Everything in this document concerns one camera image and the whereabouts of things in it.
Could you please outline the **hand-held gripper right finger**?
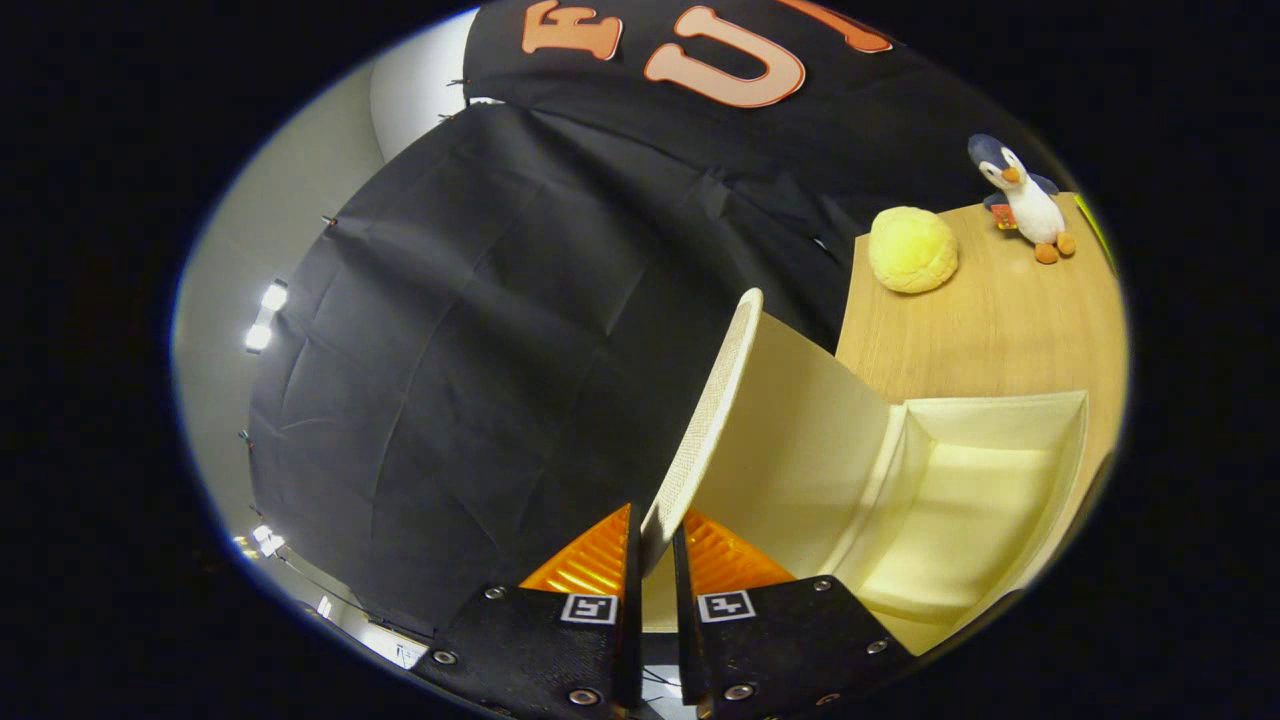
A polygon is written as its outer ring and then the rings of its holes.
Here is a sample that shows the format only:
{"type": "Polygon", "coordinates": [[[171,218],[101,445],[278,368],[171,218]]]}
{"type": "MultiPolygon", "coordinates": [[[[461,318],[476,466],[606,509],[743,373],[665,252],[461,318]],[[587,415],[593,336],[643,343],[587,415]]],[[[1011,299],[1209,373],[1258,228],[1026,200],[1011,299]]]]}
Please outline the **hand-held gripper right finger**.
{"type": "Polygon", "coordinates": [[[838,578],[796,577],[699,511],[672,551],[681,692],[699,719],[855,719],[916,666],[838,578]]]}

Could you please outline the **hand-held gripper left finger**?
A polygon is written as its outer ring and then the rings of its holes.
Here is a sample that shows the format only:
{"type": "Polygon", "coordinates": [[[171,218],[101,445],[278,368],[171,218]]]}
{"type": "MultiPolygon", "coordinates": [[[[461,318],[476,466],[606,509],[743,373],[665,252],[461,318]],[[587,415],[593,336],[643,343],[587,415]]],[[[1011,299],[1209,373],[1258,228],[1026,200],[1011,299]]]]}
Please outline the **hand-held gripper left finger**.
{"type": "Polygon", "coordinates": [[[641,532],[614,510],[517,584],[475,591],[411,673],[504,717],[627,717],[641,702],[641,532]]]}

